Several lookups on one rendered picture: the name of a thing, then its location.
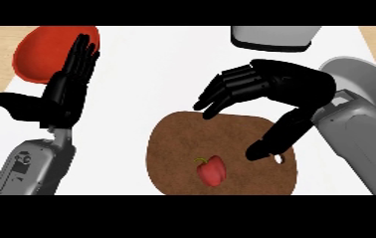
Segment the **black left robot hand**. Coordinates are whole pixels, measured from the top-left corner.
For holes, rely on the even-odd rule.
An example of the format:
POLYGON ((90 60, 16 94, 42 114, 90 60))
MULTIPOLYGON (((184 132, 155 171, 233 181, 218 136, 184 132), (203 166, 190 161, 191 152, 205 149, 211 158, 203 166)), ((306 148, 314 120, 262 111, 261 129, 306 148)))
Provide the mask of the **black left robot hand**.
POLYGON ((65 65, 57 71, 40 98, 0 93, 0 108, 20 121, 37 121, 40 128, 70 128, 79 120, 87 87, 100 52, 90 36, 79 34, 72 44, 65 65))

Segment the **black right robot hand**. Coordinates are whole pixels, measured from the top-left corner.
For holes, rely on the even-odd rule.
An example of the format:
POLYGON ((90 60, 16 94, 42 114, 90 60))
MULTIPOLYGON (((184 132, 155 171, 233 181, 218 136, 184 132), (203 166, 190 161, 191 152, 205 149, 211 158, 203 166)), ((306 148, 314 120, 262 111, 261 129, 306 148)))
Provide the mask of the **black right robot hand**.
POLYGON ((202 118, 211 119, 233 104, 258 98, 293 106, 246 149, 244 157, 255 161, 283 154, 293 146, 314 126, 311 118, 334 93, 336 83, 327 73, 287 62, 255 59, 215 75, 193 109, 203 110, 202 118))

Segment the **red pot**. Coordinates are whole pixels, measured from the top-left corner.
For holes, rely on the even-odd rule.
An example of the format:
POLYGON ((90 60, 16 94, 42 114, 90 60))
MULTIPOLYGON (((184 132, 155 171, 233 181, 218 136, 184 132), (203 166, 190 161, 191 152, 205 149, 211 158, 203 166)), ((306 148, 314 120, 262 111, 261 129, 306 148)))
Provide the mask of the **red pot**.
POLYGON ((62 69, 68 52, 79 34, 100 48, 100 33, 96 26, 40 26, 17 44, 11 67, 17 77, 31 83, 47 84, 62 69))

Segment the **brown wooden cutting board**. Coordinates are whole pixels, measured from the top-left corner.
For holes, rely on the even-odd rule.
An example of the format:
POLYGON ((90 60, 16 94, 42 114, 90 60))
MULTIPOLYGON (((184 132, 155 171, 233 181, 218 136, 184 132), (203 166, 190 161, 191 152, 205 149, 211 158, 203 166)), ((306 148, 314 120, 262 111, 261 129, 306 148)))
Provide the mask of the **brown wooden cutting board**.
POLYGON ((293 191, 295 154, 258 161, 244 157, 247 146, 261 138, 271 121, 259 117, 218 115, 205 120, 199 113, 169 114, 157 123, 147 147, 147 171, 156 189, 166 195, 277 194, 293 191), (206 186, 196 167, 218 156, 225 166, 225 180, 206 186))

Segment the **red bell pepper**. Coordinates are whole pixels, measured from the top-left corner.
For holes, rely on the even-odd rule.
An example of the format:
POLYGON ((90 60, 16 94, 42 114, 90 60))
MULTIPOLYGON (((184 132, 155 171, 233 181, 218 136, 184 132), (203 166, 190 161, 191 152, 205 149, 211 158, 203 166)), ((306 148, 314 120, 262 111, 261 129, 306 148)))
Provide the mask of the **red bell pepper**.
POLYGON ((215 187, 225 180, 225 166, 221 158, 213 155, 209 159, 196 158, 199 166, 196 167, 196 174, 206 186, 215 187))

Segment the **grey appliance with black base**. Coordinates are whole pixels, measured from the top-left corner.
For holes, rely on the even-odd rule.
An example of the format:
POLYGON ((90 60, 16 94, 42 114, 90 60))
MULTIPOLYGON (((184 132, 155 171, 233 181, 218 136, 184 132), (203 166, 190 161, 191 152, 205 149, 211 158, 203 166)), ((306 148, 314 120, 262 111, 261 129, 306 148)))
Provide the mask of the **grey appliance with black base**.
POLYGON ((303 52, 320 26, 231 26, 230 42, 244 49, 267 52, 303 52))

